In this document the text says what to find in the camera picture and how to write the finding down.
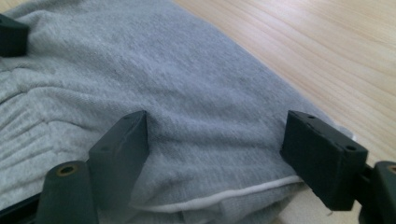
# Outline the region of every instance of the gray fabric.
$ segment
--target gray fabric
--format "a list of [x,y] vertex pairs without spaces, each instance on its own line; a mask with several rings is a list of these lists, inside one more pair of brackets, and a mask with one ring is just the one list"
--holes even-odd
[[122,116],[148,111],[150,156],[133,223],[265,223],[301,184],[173,214],[183,203],[294,175],[281,160],[290,109],[329,119],[214,27],[169,1],[39,0],[26,57],[0,61],[0,208],[88,150]]

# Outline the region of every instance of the gray cloth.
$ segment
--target gray cloth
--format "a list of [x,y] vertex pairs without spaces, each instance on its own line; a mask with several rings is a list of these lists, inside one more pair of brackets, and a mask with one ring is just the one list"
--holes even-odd
[[131,223],[270,222],[301,188],[278,153],[287,112],[329,119],[213,26],[160,0],[38,0],[6,15],[31,33],[27,56],[0,61],[0,209],[142,109],[150,156]]

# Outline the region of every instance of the white trim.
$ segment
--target white trim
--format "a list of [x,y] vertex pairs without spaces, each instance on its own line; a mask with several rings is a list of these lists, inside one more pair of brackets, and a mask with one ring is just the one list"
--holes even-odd
[[223,192],[213,194],[208,197],[192,199],[184,203],[170,203],[170,204],[154,205],[154,206],[134,206],[134,208],[149,212],[161,212],[161,213],[175,213],[186,210],[198,210],[219,203],[224,199],[245,196],[245,195],[265,191],[268,189],[275,189],[275,188],[283,187],[285,185],[300,183],[300,182],[303,182],[303,180],[299,176],[291,175],[282,179],[274,180],[256,186],[251,186],[245,189],[225,190]]

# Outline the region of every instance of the white fabric edge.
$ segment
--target white fabric edge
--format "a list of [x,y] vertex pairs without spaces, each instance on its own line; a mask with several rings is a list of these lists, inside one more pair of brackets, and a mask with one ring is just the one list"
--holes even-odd
[[253,193],[258,193],[268,189],[280,188],[285,185],[301,183],[303,180],[297,175],[291,175],[278,180],[266,182],[260,185],[251,186],[245,189],[229,189],[220,193],[213,194],[204,198],[192,199],[184,203],[170,203],[163,205],[154,206],[133,206],[135,209],[148,211],[148,212],[160,212],[160,213],[175,213],[187,210],[198,210],[205,207],[209,207],[213,204],[219,203],[222,200],[245,196]]

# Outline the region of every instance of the wooden table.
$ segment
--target wooden table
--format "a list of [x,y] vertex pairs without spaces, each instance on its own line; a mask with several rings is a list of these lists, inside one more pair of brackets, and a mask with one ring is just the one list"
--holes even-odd
[[[0,11],[24,1],[2,0]],[[396,161],[396,1],[175,2],[217,26],[356,134],[370,150],[369,164]],[[314,200],[312,193],[299,195],[277,223],[356,223],[358,206],[327,217]]]

